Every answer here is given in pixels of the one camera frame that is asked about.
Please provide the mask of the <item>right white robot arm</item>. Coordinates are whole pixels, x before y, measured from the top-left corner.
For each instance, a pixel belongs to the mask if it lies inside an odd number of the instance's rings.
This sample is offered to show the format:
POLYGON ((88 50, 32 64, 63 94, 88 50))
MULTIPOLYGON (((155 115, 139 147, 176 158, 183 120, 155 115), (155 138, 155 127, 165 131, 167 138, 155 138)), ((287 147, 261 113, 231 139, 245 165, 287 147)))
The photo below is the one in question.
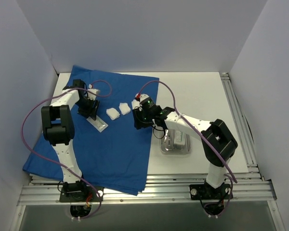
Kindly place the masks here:
POLYGON ((136 129, 161 127, 163 130, 176 130, 194 138, 200 138, 209 170, 206 177, 204 193, 214 199, 221 194, 221 185, 225 174, 233 175, 228 163, 234 155, 238 143, 224 121, 216 119, 213 122, 196 119, 181 114, 177 109, 166 107, 162 109, 145 109, 135 106, 132 110, 136 129))

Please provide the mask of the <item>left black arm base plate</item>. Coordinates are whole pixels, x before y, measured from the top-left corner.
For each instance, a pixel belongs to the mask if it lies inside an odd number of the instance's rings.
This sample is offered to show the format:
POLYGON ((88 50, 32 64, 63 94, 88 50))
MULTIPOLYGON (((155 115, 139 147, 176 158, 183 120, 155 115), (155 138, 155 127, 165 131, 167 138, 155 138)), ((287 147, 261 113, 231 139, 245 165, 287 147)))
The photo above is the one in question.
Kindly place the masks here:
POLYGON ((76 202, 100 202, 103 196, 98 197, 96 192, 90 187, 65 187, 61 189, 59 202, 61 203, 76 203, 76 202))

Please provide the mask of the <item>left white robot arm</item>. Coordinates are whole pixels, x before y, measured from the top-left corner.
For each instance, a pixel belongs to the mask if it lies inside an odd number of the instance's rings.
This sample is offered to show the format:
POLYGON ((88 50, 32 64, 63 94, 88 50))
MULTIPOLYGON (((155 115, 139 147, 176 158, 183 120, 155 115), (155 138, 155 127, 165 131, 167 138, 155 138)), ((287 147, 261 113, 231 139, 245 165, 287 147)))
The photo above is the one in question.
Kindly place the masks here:
POLYGON ((49 106, 41 108, 43 136, 55 150, 63 173, 63 193, 69 193, 77 202, 87 198, 88 186, 83 182, 82 172, 77 164, 73 139, 75 127, 71 109, 78 107, 78 114, 85 119, 97 119, 99 90, 86 92, 86 84, 81 79, 73 80, 72 86, 63 88, 63 96, 49 106))

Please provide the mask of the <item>steel instrument tray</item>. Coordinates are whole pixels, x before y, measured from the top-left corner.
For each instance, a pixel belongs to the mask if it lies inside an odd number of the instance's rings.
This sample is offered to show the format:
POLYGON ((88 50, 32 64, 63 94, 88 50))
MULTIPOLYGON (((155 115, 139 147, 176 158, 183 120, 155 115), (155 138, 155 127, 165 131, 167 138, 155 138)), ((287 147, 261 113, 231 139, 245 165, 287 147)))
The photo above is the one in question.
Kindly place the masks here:
POLYGON ((160 149, 167 155, 186 155, 191 151, 190 136, 178 130, 167 129, 160 140, 160 149))

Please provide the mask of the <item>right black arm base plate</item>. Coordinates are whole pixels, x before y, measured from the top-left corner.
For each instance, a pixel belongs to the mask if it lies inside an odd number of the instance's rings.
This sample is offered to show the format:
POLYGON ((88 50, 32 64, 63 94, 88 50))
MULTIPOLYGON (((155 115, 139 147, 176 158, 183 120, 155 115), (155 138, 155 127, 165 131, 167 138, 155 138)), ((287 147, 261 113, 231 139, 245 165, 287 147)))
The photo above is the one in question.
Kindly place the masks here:
POLYGON ((218 188, 213 188, 210 185, 203 184, 191 184, 189 185, 191 200, 221 200, 221 199, 233 199, 233 195, 230 193, 231 185, 223 183, 218 188))

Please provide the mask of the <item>suture packet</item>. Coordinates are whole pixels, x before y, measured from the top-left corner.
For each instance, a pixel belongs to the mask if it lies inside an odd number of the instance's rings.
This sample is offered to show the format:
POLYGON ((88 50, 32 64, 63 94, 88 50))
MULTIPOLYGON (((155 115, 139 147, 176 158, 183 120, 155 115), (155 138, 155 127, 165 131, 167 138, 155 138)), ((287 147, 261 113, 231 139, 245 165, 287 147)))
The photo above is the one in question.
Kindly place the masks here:
POLYGON ((103 121, 99 116, 96 116, 94 120, 92 117, 88 117, 87 121, 93 125, 100 133, 103 132, 106 128, 108 128, 108 124, 103 121))
POLYGON ((173 147, 175 150, 183 150, 186 145, 186 135, 178 130, 174 131, 173 147))

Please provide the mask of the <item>steel tweezers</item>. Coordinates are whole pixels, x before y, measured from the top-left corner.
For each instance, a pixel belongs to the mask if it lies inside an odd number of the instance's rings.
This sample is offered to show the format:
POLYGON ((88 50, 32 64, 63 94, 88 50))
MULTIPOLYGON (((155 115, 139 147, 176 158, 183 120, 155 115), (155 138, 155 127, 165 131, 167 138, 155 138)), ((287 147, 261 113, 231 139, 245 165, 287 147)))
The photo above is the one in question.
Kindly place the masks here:
POLYGON ((172 142, 171 142, 171 133, 169 132, 169 130, 166 130, 165 132, 165 136, 162 139, 162 143, 161 143, 161 149, 163 152, 169 152, 172 148, 172 142))

